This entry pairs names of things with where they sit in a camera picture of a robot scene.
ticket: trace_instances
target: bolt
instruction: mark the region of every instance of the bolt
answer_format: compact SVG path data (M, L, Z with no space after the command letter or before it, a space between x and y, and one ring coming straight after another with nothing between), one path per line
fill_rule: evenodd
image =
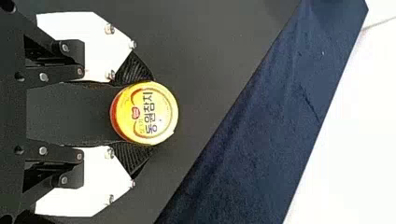
M49 154L49 151L48 151L48 149L47 149L46 147L41 147L41 148L38 150L38 153L39 153L41 156L45 156L45 155Z
M49 76L45 73L40 73L40 80L43 82L48 82L50 81Z
M110 197L108 198L108 203L109 204L114 203L114 195L110 194Z
M62 44L62 50L64 52L69 52L70 51L69 46L67 46L66 44Z
M136 43L136 41L131 40L131 41L129 42L129 48L130 48L130 49L136 49L136 48L137 48L137 43Z
M106 74L106 78L110 80L116 79L116 72L114 70L111 70L109 73Z
M67 184L67 181L68 181L67 176L64 176L61 179L61 184L65 185L65 184Z
M134 180L131 180L131 187L130 189L133 189L136 186L136 182L134 182Z
M114 33L116 33L116 29L114 28L114 26L112 24L108 23L105 26L105 33L107 35L114 35Z
M105 158L108 160L112 160L115 157L114 149L111 147L107 150Z
M77 73L78 73L79 76L84 75L84 71L82 71L81 68L78 68L78 69L77 69Z

